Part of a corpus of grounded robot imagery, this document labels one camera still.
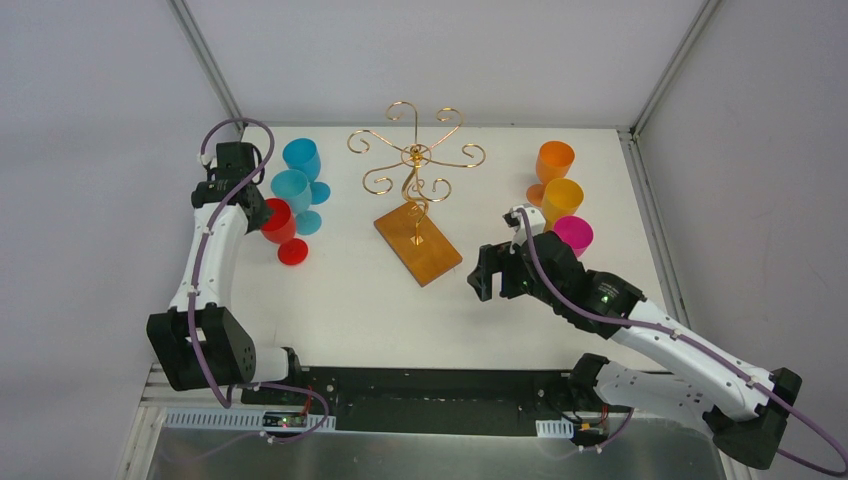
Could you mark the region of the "magenta wine glass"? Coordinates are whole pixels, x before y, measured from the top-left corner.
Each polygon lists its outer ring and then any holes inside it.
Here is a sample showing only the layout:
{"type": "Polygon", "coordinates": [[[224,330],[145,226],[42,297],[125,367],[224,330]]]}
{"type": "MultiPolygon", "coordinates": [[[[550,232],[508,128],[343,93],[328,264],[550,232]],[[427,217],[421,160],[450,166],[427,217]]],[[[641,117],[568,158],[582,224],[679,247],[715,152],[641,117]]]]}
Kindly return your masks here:
{"type": "Polygon", "coordinates": [[[576,215],[563,216],[553,226],[553,231],[580,258],[594,241],[594,230],[583,218],[576,215]]]}

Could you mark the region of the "red wine glass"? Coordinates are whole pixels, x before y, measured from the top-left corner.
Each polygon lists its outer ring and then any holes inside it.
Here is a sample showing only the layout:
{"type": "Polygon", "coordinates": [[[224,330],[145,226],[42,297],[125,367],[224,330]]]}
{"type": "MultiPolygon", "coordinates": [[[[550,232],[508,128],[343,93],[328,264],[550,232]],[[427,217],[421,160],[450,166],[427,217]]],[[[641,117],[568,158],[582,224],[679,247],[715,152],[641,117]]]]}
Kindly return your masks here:
{"type": "Polygon", "coordinates": [[[283,265],[302,263],[309,249],[305,241],[296,237],[296,219],[289,204],[279,198],[265,200],[271,211],[270,218],[260,227],[262,235],[277,245],[277,259],[283,265]]]}

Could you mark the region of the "teal wine glass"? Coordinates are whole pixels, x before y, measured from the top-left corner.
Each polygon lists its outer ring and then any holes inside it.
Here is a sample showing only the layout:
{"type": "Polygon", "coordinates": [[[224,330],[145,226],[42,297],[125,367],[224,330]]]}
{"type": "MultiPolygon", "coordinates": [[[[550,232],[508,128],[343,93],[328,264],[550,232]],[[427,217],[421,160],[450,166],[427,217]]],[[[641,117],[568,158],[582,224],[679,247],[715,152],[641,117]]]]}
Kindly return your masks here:
{"type": "Polygon", "coordinates": [[[271,180],[271,191],[289,205],[299,235],[312,235],[321,228],[322,218],[311,209],[311,184],[303,172],[288,169],[277,173],[271,180]]]}

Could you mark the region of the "yellow wine glass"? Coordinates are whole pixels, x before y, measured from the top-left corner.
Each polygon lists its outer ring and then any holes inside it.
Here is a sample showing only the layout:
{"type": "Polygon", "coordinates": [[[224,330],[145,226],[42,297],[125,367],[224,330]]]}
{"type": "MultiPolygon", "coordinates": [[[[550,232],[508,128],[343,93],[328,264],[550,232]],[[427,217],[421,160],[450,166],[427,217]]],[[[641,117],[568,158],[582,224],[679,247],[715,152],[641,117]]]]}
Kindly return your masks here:
{"type": "Polygon", "coordinates": [[[585,194],[579,183],[568,178],[550,181],[545,187],[541,211],[545,230],[551,230],[562,217],[574,215],[584,201],[585,194]]]}

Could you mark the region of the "blue wine glass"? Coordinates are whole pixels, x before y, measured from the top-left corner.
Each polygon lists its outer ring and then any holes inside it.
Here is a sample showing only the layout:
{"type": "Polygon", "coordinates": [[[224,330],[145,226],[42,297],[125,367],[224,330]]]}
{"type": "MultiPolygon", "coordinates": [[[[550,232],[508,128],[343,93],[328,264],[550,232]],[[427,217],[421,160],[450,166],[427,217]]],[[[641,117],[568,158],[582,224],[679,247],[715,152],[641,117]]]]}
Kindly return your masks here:
{"type": "Polygon", "coordinates": [[[316,143],[309,138],[297,138],[285,145],[282,151],[283,161],[289,169],[306,175],[312,192],[312,204],[326,202],[331,189],[327,183],[318,180],[321,173],[321,157],[316,143]]]}

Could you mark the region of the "orange wine glass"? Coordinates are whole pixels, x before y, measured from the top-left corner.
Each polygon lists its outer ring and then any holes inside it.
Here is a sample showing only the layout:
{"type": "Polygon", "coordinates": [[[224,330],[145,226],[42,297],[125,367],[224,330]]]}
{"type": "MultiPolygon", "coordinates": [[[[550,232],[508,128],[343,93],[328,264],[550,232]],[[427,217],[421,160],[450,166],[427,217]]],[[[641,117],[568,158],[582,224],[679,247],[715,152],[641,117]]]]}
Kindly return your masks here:
{"type": "Polygon", "coordinates": [[[540,206],[547,185],[552,180],[565,177],[575,157],[571,145],[557,140],[545,142],[539,148],[535,164],[538,182],[527,189],[527,200],[532,205],[540,206]]]}

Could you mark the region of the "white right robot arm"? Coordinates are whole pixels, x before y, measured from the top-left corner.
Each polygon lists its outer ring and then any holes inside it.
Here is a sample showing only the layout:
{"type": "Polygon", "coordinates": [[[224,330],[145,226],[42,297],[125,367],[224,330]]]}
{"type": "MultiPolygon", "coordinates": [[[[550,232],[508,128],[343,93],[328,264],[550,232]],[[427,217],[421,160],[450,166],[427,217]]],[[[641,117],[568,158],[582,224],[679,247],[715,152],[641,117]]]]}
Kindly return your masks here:
{"type": "Polygon", "coordinates": [[[801,377],[788,368],[766,370],[715,347],[680,324],[641,290],[609,273],[585,268],[554,233],[518,245],[483,245],[467,277],[481,301],[529,295],[577,329],[628,347],[671,372],[638,374],[595,354],[583,355],[567,386],[583,410],[603,402],[634,407],[706,434],[725,455],[754,469],[771,467],[788,423],[788,406],[801,377]]]}

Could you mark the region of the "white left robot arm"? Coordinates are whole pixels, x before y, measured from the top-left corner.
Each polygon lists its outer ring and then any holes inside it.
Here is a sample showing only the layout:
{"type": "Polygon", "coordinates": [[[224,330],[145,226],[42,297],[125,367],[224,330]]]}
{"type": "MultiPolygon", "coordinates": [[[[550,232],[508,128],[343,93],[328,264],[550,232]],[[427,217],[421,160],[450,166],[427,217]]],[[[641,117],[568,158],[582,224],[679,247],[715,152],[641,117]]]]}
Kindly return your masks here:
{"type": "Polygon", "coordinates": [[[269,222],[272,210],[256,182],[225,197],[255,169],[258,155],[251,143],[217,145],[215,166],[191,195],[194,228],[183,278],[166,311],[150,315],[146,332],[174,390],[267,382],[269,394],[288,405],[305,390],[294,352],[257,345],[231,311],[240,243],[269,222]]]}

